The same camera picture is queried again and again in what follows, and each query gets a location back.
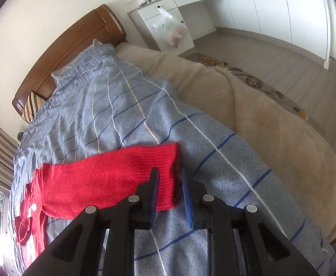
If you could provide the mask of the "red knit sweater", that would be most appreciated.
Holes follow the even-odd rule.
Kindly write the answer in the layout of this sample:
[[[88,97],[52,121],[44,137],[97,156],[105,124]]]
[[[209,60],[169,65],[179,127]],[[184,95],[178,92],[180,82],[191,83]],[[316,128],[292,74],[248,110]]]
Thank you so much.
[[[30,266],[45,250],[48,218],[71,220],[87,206],[114,206],[147,182],[154,167],[160,174],[157,210],[174,208],[179,165],[178,143],[123,148],[69,164],[42,164],[26,185],[14,219],[24,265]]]

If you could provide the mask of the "beige blanket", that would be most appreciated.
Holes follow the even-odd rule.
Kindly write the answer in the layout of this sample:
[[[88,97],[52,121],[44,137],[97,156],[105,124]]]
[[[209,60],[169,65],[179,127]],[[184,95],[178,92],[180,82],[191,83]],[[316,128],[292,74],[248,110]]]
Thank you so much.
[[[132,44],[117,57],[169,81],[178,98],[242,136],[330,241],[336,239],[336,154],[306,121],[243,82],[245,73],[194,53],[185,58]]]

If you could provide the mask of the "small round bedside speaker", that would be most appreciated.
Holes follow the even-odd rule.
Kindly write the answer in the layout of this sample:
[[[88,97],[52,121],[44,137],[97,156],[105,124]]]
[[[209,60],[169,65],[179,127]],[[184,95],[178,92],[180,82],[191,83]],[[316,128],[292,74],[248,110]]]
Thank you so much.
[[[19,133],[17,134],[17,141],[18,141],[18,142],[21,142],[23,136],[24,136],[24,132],[19,132]]]

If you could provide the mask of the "blue plaid duvet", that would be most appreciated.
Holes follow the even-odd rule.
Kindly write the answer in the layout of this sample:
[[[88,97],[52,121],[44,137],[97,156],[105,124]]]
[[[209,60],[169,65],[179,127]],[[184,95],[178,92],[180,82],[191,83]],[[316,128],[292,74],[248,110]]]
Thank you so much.
[[[229,72],[130,44],[83,51],[24,133],[9,199],[15,271],[152,168],[157,217],[136,233],[136,275],[207,272],[208,232],[187,223],[182,178],[258,207],[318,275],[336,272],[336,154],[323,137]]]

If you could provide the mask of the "striped cushion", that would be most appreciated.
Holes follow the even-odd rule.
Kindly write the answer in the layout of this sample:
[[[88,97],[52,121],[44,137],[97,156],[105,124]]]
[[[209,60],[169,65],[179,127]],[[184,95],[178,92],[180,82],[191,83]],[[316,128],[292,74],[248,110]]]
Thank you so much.
[[[24,111],[22,113],[22,118],[28,124],[31,124],[37,112],[44,104],[45,104],[45,100],[39,95],[37,95],[37,93],[31,91],[24,105]]]

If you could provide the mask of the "patterned floor rug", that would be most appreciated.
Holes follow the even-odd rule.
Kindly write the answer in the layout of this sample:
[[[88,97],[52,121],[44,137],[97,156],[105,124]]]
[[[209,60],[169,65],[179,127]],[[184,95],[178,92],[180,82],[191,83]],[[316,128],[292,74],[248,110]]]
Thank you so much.
[[[187,60],[192,62],[201,63],[206,67],[218,67],[223,70],[226,70],[237,78],[239,78],[243,83],[248,85],[249,87],[262,92],[264,95],[277,102],[283,108],[285,108],[290,113],[297,115],[304,121],[308,121],[309,116],[306,111],[304,111],[301,107],[299,107],[296,103],[291,101],[284,94],[274,89],[264,81],[259,78],[251,75],[250,73],[245,72],[244,70],[239,69],[238,67],[229,66],[229,64],[225,61],[219,60],[217,58],[202,54],[200,52],[195,52],[191,55],[185,57]]]

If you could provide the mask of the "wooden headboard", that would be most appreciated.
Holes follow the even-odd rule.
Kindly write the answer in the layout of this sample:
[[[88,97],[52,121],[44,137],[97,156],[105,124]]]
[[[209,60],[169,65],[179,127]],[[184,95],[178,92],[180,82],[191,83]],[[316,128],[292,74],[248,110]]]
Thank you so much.
[[[103,4],[84,15],[61,34],[41,55],[18,88],[12,106],[22,115],[31,92],[49,99],[56,84],[51,73],[76,58],[96,39],[103,44],[118,46],[127,41],[126,32],[117,16]]]

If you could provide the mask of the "white plastic bag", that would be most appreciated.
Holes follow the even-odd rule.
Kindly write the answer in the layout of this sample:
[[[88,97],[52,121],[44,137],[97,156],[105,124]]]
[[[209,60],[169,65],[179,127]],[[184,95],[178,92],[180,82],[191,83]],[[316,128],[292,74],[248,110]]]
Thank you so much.
[[[160,12],[160,17],[158,18],[158,22],[152,25],[152,29],[165,44],[178,48],[180,41],[188,32],[188,29],[182,21],[174,18],[162,6],[158,5],[157,9]]]

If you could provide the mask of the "white wardrobe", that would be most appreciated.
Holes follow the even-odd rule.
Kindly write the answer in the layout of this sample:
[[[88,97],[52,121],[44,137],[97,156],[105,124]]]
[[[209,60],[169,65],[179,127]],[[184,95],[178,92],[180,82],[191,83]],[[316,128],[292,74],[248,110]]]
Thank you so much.
[[[336,0],[206,0],[213,25],[278,44],[325,69],[336,60]]]

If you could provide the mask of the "white desk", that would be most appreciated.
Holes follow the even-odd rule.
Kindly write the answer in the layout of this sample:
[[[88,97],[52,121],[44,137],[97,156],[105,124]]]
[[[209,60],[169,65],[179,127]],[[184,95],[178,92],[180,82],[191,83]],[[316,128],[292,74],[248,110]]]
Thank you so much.
[[[181,55],[195,48],[194,40],[216,31],[208,1],[215,0],[156,0],[129,17],[149,49]]]

